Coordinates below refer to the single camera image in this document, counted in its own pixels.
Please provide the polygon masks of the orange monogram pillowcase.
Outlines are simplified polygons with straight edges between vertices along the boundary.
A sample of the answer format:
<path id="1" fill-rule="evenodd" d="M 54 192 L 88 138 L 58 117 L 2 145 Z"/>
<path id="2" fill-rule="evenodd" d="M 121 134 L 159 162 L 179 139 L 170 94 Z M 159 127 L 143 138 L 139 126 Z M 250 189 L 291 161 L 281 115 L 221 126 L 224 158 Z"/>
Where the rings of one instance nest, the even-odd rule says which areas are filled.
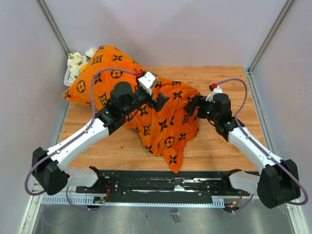
<path id="1" fill-rule="evenodd" d="M 95 105 L 100 110 L 119 82 L 130 83 L 133 91 L 138 89 L 132 75 L 137 70 L 146 69 L 125 52 L 111 45 L 102 45 L 62 96 L 69 102 Z M 181 81 L 161 76 L 157 78 L 158 82 L 152 89 L 153 96 L 156 98 L 158 93 L 162 93 L 170 99 L 159 112 L 142 105 L 126 116 L 125 125 L 139 134 L 147 151 L 163 157 L 169 169 L 177 174 L 183 164 L 184 148 L 199 131 L 197 119 L 188 116 L 184 107 L 199 91 Z"/>

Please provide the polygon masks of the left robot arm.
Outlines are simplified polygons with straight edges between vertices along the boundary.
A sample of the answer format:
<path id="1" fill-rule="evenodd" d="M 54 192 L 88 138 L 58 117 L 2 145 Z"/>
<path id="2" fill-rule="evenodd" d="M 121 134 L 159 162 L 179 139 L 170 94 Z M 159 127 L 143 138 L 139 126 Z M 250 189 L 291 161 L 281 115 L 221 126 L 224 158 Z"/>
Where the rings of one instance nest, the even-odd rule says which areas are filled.
<path id="1" fill-rule="evenodd" d="M 32 175 L 48 195 L 55 195 L 66 187 L 89 188 L 99 193 L 104 188 L 104 176 L 95 167 L 72 168 L 68 165 L 82 152 L 115 132 L 126 122 L 126 116 L 149 104 L 160 111 L 169 97 L 162 93 L 156 99 L 152 91 L 139 87 L 135 92 L 127 82 L 120 82 L 110 93 L 106 105 L 76 133 L 47 150 L 41 147 L 33 152 Z"/>

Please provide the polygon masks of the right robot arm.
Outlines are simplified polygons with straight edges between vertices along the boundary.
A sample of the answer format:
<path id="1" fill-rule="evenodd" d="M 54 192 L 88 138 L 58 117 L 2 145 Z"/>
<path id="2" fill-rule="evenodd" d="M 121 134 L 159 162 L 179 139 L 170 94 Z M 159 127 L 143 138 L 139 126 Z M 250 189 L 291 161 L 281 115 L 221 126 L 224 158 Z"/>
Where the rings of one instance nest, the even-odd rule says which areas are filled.
<path id="1" fill-rule="evenodd" d="M 297 165 L 283 160 L 266 149 L 244 126 L 234 118 L 227 94 L 196 95 L 185 106 L 187 115 L 206 119 L 227 142 L 238 148 L 257 168 L 258 175 L 234 169 L 225 174 L 221 190 L 232 195 L 237 190 L 259 197 L 267 208 L 274 208 L 301 196 Z"/>

